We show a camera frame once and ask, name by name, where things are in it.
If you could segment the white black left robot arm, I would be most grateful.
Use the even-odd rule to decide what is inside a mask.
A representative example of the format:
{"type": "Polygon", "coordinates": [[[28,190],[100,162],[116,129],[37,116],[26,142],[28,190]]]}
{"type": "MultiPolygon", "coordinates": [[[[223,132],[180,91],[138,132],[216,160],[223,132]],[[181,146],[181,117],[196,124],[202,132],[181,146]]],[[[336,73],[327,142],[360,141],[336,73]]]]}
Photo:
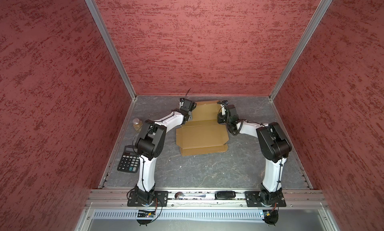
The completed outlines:
{"type": "Polygon", "coordinates": [[[145,204],[151,203],[155,197],[156,162],[163,151],[167,132],[185,124],[191,118],[191,111],[178,109],[162,119],[147,120],[141,127],[135,144],[140,158],[140,173],[135,193],[145,204]]]}

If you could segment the brown cardboard box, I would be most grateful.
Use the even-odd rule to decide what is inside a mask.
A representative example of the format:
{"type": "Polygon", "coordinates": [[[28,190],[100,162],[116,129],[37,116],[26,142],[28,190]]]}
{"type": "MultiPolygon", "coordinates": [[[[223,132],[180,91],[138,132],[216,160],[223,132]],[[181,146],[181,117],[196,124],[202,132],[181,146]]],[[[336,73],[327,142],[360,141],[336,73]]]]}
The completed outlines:
{"type": "Polygon", "coordinates": [[[182,156],[221,153],[228,150],[229,135],[217,115],[221,106],[215,101],[197,102],[192,119],[176,130],[176,144],[182,156]]]}

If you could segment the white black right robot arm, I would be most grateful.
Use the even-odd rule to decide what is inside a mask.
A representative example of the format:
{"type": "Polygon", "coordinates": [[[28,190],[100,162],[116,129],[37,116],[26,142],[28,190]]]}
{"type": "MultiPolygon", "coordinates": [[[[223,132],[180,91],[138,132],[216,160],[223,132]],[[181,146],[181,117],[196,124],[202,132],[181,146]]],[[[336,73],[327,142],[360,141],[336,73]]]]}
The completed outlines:
{"type": "Polygon", "coordinates": [[[219,111],[218,123],[225,124],[233,136],[245,134],[258,139],[262,155],[266,160],[264,179],[261,184],[258,202],[270,207],[282,198],[282,175],[284,165],[292,150],[287,136],[277,122],[261,124],[231,116],[219,111]]]}

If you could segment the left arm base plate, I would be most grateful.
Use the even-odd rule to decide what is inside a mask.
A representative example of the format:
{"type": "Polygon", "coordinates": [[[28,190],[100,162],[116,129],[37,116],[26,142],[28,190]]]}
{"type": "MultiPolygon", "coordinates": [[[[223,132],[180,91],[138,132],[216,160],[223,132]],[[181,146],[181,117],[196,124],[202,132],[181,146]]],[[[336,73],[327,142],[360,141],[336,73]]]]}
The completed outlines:
{"type": "Polygon", "coordinates": [[[149,194],[139,190],[128,194],[128,207],[166,207],[168,203],[168,191],[153,191],[149,194]]]}

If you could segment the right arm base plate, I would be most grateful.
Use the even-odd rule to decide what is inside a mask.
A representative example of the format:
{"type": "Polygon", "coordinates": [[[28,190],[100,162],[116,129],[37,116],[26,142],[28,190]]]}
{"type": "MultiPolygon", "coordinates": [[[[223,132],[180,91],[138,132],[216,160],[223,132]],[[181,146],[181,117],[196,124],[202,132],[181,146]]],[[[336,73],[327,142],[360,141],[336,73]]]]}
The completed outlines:
{"type": "Polygon", "coordinates": [[[245,200],[249,208],[285,208],[287,206],[281,190],[273,193],[248,191],[245,192],[245,200]]]}

